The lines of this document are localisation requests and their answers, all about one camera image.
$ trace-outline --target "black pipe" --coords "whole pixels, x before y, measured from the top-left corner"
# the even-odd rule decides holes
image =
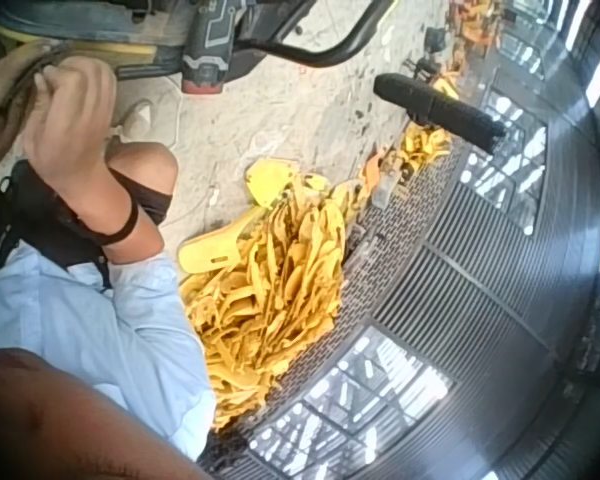
[[[272,41],[259,40],[239,40],[236,42],[235,50],[259,50],[312,68],[332,67],[346,62],[369,43],[376,34],[380,21],[397,1],[374,0],[364,11],[349,35],[336,46],[322,52],[311,52]]]

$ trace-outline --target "light blue shirt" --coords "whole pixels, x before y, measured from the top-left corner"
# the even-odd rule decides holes
[[[161,253],[63,270],[21,242],[0,269],[0,348],[23,348],[102,392],[195,460],[215,411],[204,351]]]

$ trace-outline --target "wristband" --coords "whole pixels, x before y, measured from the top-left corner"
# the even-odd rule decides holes
[[[68,212],[65,212],[65,215],[60,215],[60,221],[81,237],[91,240],[99,247],[106,247],[108,245],[121,242],[127,238],[129,235],[131,235],[131,232],[133,232],[133,229],[138,223],[140,210],[138,207],[138,202],[133,199],[133,196],[130,193],[129,198],[131,199],[131,213],[129,214],[129,219],[118,232],[112,235],[94,232],[72,211],[70,212],[70,215],[66,215]]]

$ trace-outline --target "shirt sleeve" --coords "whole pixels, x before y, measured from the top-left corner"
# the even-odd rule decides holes
[[[202,452],[215,413],[204,350],[190,326],[173,260],[161,253],[131,265],[111,265],[113,304],[137,392],[147,416],[183,453]]]

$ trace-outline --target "dusty floor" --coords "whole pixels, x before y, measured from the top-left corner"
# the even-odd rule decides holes
[[[302,34],[291,34],[287,43],[326,49],[349,32],[368,4],[320,0],[302,21]],[[261,156],[296,159],[303,170],[337,183],[356,171],[374,143],[392,142],[404,111],[373,95],[374,76],[418,59],[426,27],[443,26],[447,8],[448,0],[402,0],[348,63],[312,70],[268,57],[219,96],[182,96],[177,76],[121,83],[117,115],[142,98],[153,102],[152,130],[143,140],[170,146],[180,164],[162,226],[168,251],[175,254],[183,240],[246,209],[244,171]]]

